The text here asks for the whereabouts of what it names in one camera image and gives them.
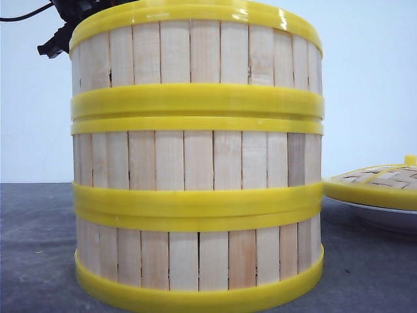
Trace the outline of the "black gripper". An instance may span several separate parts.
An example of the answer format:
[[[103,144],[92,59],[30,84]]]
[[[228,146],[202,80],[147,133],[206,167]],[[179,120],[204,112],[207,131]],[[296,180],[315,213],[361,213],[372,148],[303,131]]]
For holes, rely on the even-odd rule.
[[[69,53],[69,41],[79,23],[113,6],[113,1],[108,0],[52,0],[51,3],[65,23],[46,43],[37,46],[38,53],[47,55],[50,59],[62,52]]]

